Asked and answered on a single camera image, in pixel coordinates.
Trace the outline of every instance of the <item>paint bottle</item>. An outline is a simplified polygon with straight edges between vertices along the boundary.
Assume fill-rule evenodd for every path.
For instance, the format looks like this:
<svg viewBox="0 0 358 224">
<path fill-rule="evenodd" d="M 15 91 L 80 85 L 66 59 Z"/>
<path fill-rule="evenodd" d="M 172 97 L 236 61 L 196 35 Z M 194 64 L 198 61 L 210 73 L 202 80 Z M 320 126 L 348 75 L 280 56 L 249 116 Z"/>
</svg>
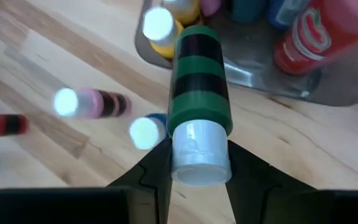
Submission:
<svg viewBox="0 0 358 224">
<path fill-rule="evenodd" d="M 129 135 L 138 149 L 153 149 L 169 135 L 166 129 L 167 115 L 162 113 L 148 114 L 137 118 L 129 127 Z"/>
<path fill-rule="evenodd" d="M 175 41 L 182 30 L 180 22 L 162 7 L 153 7 L 144 14 L 143 34 L 152 48 L 168 60 L 173 58 Z"/>
<path fill-rule="evenodd" d="M 278 29 L 287 29 L 308 3 L 309 0 L 270 0 L 268 20 Z"/>
<path fill-rule="evenodd" d="M 0 136 L 23 134 L 27 131 L 27 119 L 19 114 L 0 114 Z"/>
<path fill-rule="evenodd" d="M 218 35 L 206 26 L 186 28 L 173 62 L 167 120 L 172 178 L 193 186 L 225 183 L 231 178 L 232 119 Z"/>
<path fill-rule="evenodd" d="M 223 0 L 223 8 L 235 22 L 250 23 L 262 17 L 267 0 Z"/>
<path fill-rule="evenodd" d="M 204 16 L 212 16 L 222 6 L 222 0 L 200 0 L 201 12 Z"/>
<path fill-rule="evenodd" d="M 56 114 L 76 118 L 105 118 L 126 115 L 131 110 L 128 97 L 119 94 L 82 88 L 63 88 L 56 92 L 53 100 Z"/>
<path fill-rule="evenodd" d="M 184 27 L 203 24 L 199 0 L 162 0 L 162 6 Z"/>
<path fill-rule="evenodd" d="M 313 0 L 275 45 L 274 61 L 302 75 L 358 49 L 358 1 Z"/>
</svg>

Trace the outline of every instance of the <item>black stripe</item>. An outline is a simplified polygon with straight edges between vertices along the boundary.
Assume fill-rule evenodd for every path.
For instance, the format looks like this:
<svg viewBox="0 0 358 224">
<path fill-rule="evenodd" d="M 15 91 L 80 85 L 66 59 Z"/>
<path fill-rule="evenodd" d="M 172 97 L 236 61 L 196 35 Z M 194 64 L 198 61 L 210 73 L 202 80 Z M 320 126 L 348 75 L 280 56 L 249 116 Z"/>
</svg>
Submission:
<svg viewBox="0 0 358 224">
<path fill-rule="evenodd" d="M 171 87 L 171 99 L 189 91 L 210 91 L 229 101 L 226 80 L 210 73 L 192 73 L 180 77 Z"/>
<path fill-rule="evenodd" d="M 206 34 L 188 35 L 180 41 L 178 60 L 193 55 L 210 58 L 224 67 L 221 44 Z"/>
<path fill-rule="evenodd" d="M 100 90 L 99 92 L 100 95 L 102 96 L 103 105 L 104 105 L 100 117 L 110 116 L 116 107 L 114 99 L 110 96 L 108 92 L 100 91 Z"/>
<path fill-rule="evenodd" d="M 127 101 L 121 94 L 117 94 L 118 99 L 118 113 L 116 116 L 120 116 L 125 112 L 125 109 L 127 108 Z"/>
<path fill-rule="evenodd" d="M 20 117 L 18 115 L 6 115 L 5 119 L 4 135 L 19 134 L 20 127 L 22 126 Z"/>
</svg>

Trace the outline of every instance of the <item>yellow bottle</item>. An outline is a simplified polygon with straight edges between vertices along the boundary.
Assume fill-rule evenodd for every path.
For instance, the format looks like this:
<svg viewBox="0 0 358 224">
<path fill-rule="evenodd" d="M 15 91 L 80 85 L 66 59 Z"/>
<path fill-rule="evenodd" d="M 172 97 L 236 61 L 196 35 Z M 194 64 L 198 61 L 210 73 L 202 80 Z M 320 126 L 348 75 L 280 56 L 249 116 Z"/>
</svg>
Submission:
<svg viewBox="0 0 358 224">
<path fill-rule="evenodd" d="M 172 59 L 175 42 L 183 30 L 171 12 L 162 7 L 152 7 L 144 14 L 143 34 L 152 48 L 166 59 Z"/>
<path fill-rule="evenodd" d="M 203 25 L 199 0 L 162 0 L 162 6 L 185 27 Z"/>
</svg>

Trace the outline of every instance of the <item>red bottle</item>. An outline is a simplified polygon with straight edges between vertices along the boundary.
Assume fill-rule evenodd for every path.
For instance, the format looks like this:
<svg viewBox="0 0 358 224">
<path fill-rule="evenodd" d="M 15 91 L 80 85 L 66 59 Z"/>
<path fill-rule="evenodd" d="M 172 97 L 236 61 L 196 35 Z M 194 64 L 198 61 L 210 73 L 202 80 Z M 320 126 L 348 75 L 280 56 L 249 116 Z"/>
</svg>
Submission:
<svg viewBox="0 0 358 224">
<path fill-rule="evenodd" d="M 312 0 L 275 46 L 274 61 L 302 74 L 358 48 L 358 0 Z"/>
</svg>

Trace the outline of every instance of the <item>green stripe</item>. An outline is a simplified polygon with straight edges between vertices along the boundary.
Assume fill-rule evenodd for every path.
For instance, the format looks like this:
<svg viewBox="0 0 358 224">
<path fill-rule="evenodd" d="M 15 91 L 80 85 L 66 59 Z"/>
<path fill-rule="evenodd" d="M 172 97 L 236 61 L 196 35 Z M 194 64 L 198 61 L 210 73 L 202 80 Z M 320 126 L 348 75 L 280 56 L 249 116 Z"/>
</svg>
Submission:
<svg viewBox="0 0 358 224">
<path fill-rule="evenodd" d="M 171 136 L 177 126 L 194 119 L 214 121 L 224 127 L 227 135 L 233 129 L 230 103 L 215 93 L 192 91 L 170 100 L 167 129 Z"/>
<path fill-rule="evenodd" d="M 224 69 L 219 62 L 199 55 L 178 60 L 173 67 L 172 78 L 177 80 L 192 73 L 210 73 L 226 79 Z"/>
<path fill-rule="evenodd" d="M 194 26 L 187 27 L 180 33 L 179 40 L 188 35 L 193 35 L 193 34 L 206 34 L 216 39 L 219 43 L 221 42 L 220 38 L 218 37 L 217 33 L 214 30 L 210 29 L 207 26 L 202 26 L 202 25 L 194 25 Z"/>
</svg>

